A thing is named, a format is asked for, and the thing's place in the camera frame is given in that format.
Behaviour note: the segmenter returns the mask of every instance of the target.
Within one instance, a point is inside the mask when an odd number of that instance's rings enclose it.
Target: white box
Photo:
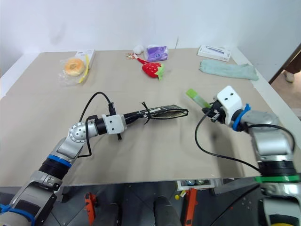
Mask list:
[[[91,68],[91,65],[93,63],[94,57],[95,57],[95,51],[94,49],[86,49],[86,50],[79,50],[76,52],[75,56],[81,59],[82,61],[86,61],[85,55],[89,58],[89,69]]]
[[[198,49],[198,56],[208,57],[208,58],[228,62],[231,57],[231,52],[230,50],[221,47],[202,45]]]

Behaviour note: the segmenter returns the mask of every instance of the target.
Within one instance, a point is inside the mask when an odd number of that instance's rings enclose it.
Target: white ball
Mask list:
[[[144,47],[142,45],[135,46],[133,49],[133,52],[136,53],[137,55],[142,54],[144,51]]]

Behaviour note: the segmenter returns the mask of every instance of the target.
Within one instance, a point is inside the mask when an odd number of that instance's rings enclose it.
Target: purple package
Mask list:
[[[146,49],[146,61],[154,62],[160,60],[167,60],[168,49],[167,46],[158,46]]]

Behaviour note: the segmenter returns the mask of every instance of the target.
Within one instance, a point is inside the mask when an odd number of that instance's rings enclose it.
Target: floor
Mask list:
[[[231,202],[250,188],[252,186],[219,196],[212,195],[210,190],[198,191],[193,225],[209,226]],[[70,199],[66,203],[56,202],[44,226],[88,226],[87,212],[84,209],[86,192],[97,195],[99,204],[96,215],[101,214],[105,204],[117,203],[122,209],[122,226],[154,226],[153,202],[160,195],[170,200],[180,217],[184,200],[174,198],[178,194],[175,182],[72,187],[68,192]],[[2,204],[7,204],[11,198],[12,195],[0,194]],[[261,192],[256,189],[232,206],[214,226],[257,225],[257,202],[260,198]]]
[[[272,87],[298,116],[301,112],[301,72],[295,74],[293,83],[287,82],[285,76],[280,74],[273,81]]]

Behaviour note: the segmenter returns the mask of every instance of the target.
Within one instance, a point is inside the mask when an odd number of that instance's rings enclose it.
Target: green object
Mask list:
[[[230,65],[217,60],[205,59],[200,63],[199,69],[208,74],[223,77],[258,80],[255,67],[252,65]]]
[[[161,67],[158,67],[158,71],[155,73],[158,76],[159,81],[162,79],[164,67],[165,67],[164,64],[161,64]]]
[[[201,98],[199,96],[199,94],[194,91],[193,89],[189,89],[186,92],[187,96],[189,96],[191,99],[193,99],[194,102],[196,102],[201,108],[210,108],[210,104],[208,102],[206,102],[206,100],[204,100],[203,98]]]
[[[264,182],[296,182],[299,181],[299,175],[292,176],[276,176],[276,177],[255,177],[255,181],[259,183]]]

